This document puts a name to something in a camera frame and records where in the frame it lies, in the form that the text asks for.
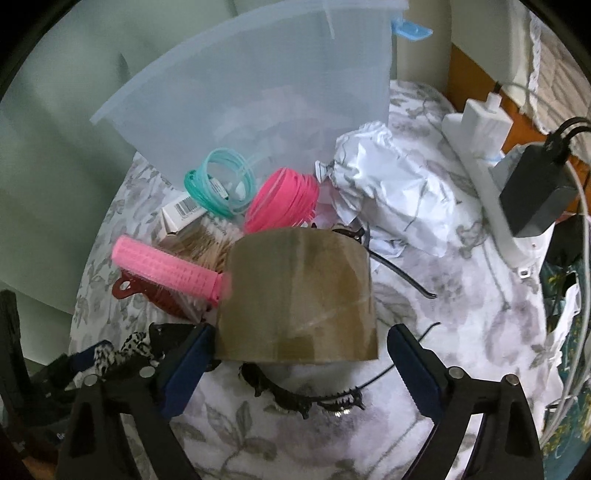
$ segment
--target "screw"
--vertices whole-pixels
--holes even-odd
[[[507,383],[509,385],[513,385],[514,387],[519,385],[519,377],[517,375],[514,375],[514,374],[506,375],[505,380],[507,380]]]
[[[97,377],[95,374],[91,374],[84,378],[84,385],[86,385],[87,387],[92,387],[98,381],[99,377]]]
[[[139,376],[142,378],[150,378],[152,375],[154,375],[155,372],[156,369],[148,365],[147,367],[143,367],[142,370],[139,371]]]
[[[449,370],[447,370],[447,373],[449,373],[450,377],[455,378],[456,380],[464,378],[464,375],[466,374],[460,367],[450,367]]]

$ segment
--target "barcode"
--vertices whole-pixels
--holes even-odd
[[[199,205],[195,203],[195,200],[189,197],[178,202],[174,207],[177,209],[178,214],[184,220],[186,217],[189,216],[189,214],[197,210],[199,208]]]

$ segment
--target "white plastic bag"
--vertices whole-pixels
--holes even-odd
[[[263,180],[312,173],[339,135],[388,119],[391,20],[407,0],[289,0],[179,44],[96,112],[174,187],[227,147]]]
[[[431,255],[445,254],[456,205],[453,192],[400,151],[382,122],[339,137],[325,176],[336,189],[333,206],[346,225],[359,217],[369,223],[372,239],[401,239]]]

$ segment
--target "bed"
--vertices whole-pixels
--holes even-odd
[[[390,270],[373,273],[378,314],[379,359],[358,364],[269,366],[279,385],[298,392],[330,393],[359,385],[391,364],[385,335],[403,322],[415,335],[441,322],[424,339],[447,366],[469,375],[500,380],[516,373],[538,431],[544,406],[560,392],[547,389],[550,373],[545,313],[537,273],[520,278],[499,256],[476,192],[440,132],[453,107],[432,87],[391,83],[389,126],[401,148],[449,183],[456,213],[447,253],[432,257],[406,247],[395,260],[438,294],[421,297]],[[179,192],[139,153],[105,216],[90,252],[77,294],[70,353],[102,339],[116,347],[152,322],[175,321],[142,295],[116,300],[111,288],[120,272],[110,259],[112,245],[126,233],[149,240],[164,203]],[[183,415],[171,426],[189,459],[206,479],[394,480],[402,477],[433,424],[421,417],[396,370],[368,387],[366,409],[336,417],[313,408],[310,418],[280,410],[272,398],[255,398],[238,376],[239,364],[223,362],[205,374]],[[476,434],[469,430],[448,478],[460,478]],[[155,478],[131,418],[125,428],[142,477]]]

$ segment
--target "small box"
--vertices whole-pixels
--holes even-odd
[[[157,226],[152,232],[152,242],[166,247],[207,210],[185,194],[174,202],[163,206],[158,212]]]

